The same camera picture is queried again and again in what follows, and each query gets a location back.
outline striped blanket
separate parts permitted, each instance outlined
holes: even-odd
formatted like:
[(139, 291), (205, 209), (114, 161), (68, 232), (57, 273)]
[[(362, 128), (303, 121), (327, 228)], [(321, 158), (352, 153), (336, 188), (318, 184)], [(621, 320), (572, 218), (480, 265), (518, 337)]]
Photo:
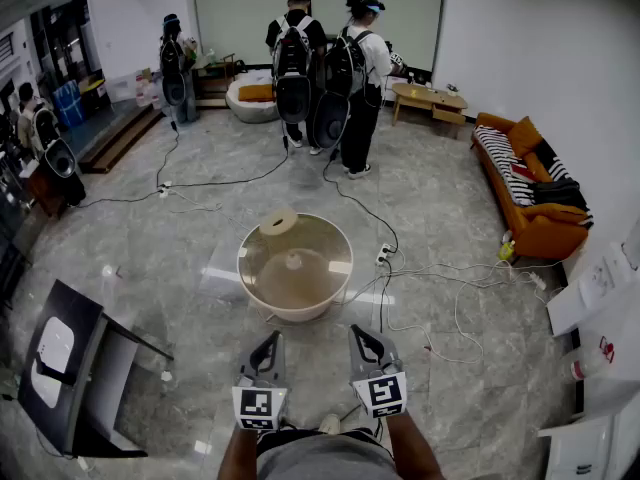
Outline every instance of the striped blanket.
[[(512, 164), (520, 165), (525, 169), (527, 165), (521, 158), (516, 157), (507, 136), (499, 130), (488, 126), (477, 126), (473, 133), (502, 176), (513, 202), (517, 206), (522, 207), (539, 204), (539, 202), (536, 201), (535, 185), (514, 178), (511, 174)], [(555, 151), (553, 151), (545, 140), (536, 148), (536, 154), (554, 182), (573, 179), (560, 158), (555, 154)], [(575, 194), (576, 196), (573, 198), (571, 204), (584, 210), (588, 214), (589, 217), (580, 223), (588, 229), (593, 225), (591, 210), (589, 210), (582, 195), (578, 191), (575, 191)]]

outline blue container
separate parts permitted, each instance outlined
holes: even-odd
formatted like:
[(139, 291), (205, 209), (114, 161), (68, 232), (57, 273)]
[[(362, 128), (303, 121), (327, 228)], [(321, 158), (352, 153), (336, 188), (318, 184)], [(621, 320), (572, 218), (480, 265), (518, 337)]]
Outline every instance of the blue container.
[(84, 123), (86, 117), (80, 100), (80, 89), (75, 80), (67, 82), (53, 93), (56, 108), (60, 111), (62, 122), (69, 128)]

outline marble floor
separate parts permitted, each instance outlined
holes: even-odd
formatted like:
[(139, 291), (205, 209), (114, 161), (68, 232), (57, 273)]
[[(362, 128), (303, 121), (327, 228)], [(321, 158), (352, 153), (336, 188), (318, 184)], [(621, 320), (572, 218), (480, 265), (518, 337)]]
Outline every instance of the marble floor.
[[(395, 127), (381, 113), (370, 176), (351, 181), (339, 163), (328, 170), (398, 233), (406, 268), (436, 262), (456, 266), (494, 264), (505, 230), (484, 173), (469, 150), (471, 128), (456, 130), (407, 111)], [(174, 144), (162, 120), (107, 175), (84, 176), (88, 198), (136, 198), (155, 188), (155, 174)], [(242, 179), (264, 173), (282, 160), (280, 124), (248, 125), (228, 110), (207, 111), (180, 128), (180, 146), (161, 180), (195, 183)], [(188, 201), (154, 195), (138, 203), (104, 202), (67, 212), (47, 224), (32, 251), (13, 300), (0, 318), (0, 361), (16, 371), (42, 304), (56, 278), (100, 302), (123, 325), (173, 351), (175, 362), (140, 355), (127, 383), (117, 428), (142, 445), (147, 459), (67, 461), (47, 455), (36, 431), (16, 403), (0, 406), (0, 463), (9, 478), (210, 479), (217, 470), (234, 420), (230, 386), (243, 344), (267, 335), (265, 323), (233, 276), (240, 238), (284, 204), (311, 211), (337, 224), (349, 237), (357, 290), (376, 275), (374, 258), (392, 242), (384, 225), (354, 202), (341, 198), (322, 179), (327, 154), (311, 157), (292, 150), (278, 170), (259, 181), (179, 191), (217, 212), (192, 211)], [(402, 258), (392, 259), (395, 269)], [(540, 264), (522, 261), (519, 267)], [(102, 276), (105, 265), (119, 269), (116, 282)], [(431, 272), (471, 280), (489, 274), (475, 268), (459, 274), (443, 267)], [(557, 286), (550, 268), (539, 269), (549, 291)], [(507, 280), (508, 272), (488, 281)], [(473, 361), (480, 349), (457, 332), (454, 302), (458, 281), (402, 276), (389, 287), (394, 327), (419, 324), (435, 351)], [(352, 323), (378, 325), (379, 304), (369, 295), (330, 317), (305, 326), (281, 326), (292, 386), (288, 417), (315, 426), (327, 412), (346, 414), (355, 404), (348, 385), (347, 329)], [(458, 321), (484, 347), (474, 364), (445, 361), (430, 353), (420, 329), (385, 332), (404, 359), (409, 410), (434, 448), (449, 480), (487, 477), (534, 479), (544, 471), (540, 427), (561, 424), (573, 409), (574, 390), (559, 381), (557, 359), (568, 343), (551, 337), (543, 304), (532, 284), (466, 286)], [(168, 370), (172, 379), (163, 381)], [(361, 424), (358, 411), (345, 421)], [(387, 434), (382, 440), (389, 446)]]

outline person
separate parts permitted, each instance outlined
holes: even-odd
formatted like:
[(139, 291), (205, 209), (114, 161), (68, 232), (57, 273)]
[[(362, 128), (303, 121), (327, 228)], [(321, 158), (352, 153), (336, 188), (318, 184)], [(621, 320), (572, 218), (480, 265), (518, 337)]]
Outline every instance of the person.
[[(353, 39), (369, 30), (384, 9), (378, 0), (347, 0), (347, 7), (352, 16), (347, 33)], [(369, 34), (359, 44), (365, 58), (367, 79), (362, 90), (354, 93), (349, 100), (351, 115), (341, 145), (342, 165), (351, 179), (361, 178), (371, 172), (367, 157), (382, 105), (382, 79), (396, 69), (395, 66), (392, 68), (387, 44), (378, 34)]]
[(327, 416), (318, 431), (284, 429), (258, 436), (236, 427), (218, 480), (444, 480), (409, 413), (387, 416), (387, 427), (393, 458), (367, 428), (340, 434), (336, 415)]
[(186, 121), (191, 123), (198, 119), (198, 113), (196, 112), (196, 95), (193, 88), (193, 76), (191, 74), (191, 68), (195, 64), (198, 44), (193, 37), (183, 37), (180, 20), (175, 14), (168, 14), (164, 17), (162, 28), (163, 35), (160, 38), (160, 69), (163, 69), (165, 46), (170, 41), (174, 41), (182, 50), (179, 53), (184, 56), (184, 60), (179, 62), (180, 65), (177, 68), (182, 75), (185, 85), (184, 101), (178, 105), (177, 119), (178, 123), (184, 123)]
[(16, 124), (18, 140), (24, 149), (31, 151), (33, 158), (39, 160), (44, 153), (44, 147), (34, 133), (32, 119), (36, 107), (44, 105), (49, 108), (49, 106), (35, 97), (29, 82), (23, 83), (18, 88), (18, 97), (20, 98), (20, 116)]
[[(295, 27), (305, 16), (307, 16), (311, 0), (288, 0), (287, 5), (289, 7), (289, 11), (284, 18), (290, 26)], [(278, 35), (280, 34), (280, 23), (278, 20), (273, 20), (269, 24), (266, 43), (267, 46), (269, 46), (269, 52), (272, 54), (273, 49), (276, 46)], [(311, 146), (309, 153), (311, 155), (319, 155), (322, 152), (322, 149), (318, 147), (318, 144), (313, 139), (313, 118), (315, 116), (315, 110), (320, 97), (319, 87), (321, 87), (321, 82), (319, 83), (318, 81), (324, 79), (323, 67), (327, 37), (324, 34), (322, 25), (315, 19), (305, 28), (304, 32), (309, 38), (309, 47), (312, 50), (311, 64), (308, 72), (309, 82), (311, 83), (311, 106), (306, 119), (307, 140), (309, 141), (309, 146)], [(302, 132), (297, 124), (287, 123), (287, 135), (289, 142), (294, 147), (302, 147)]]

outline gray shirt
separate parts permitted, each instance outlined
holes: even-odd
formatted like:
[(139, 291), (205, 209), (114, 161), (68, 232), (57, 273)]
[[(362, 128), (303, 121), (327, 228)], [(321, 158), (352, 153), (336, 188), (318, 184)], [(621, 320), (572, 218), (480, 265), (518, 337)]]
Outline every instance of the gray shirt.
[(259, 480), (333, 478), (400, 479), (386, 449), (347, 436), (306, 437), (273, 448), (258, 458)]

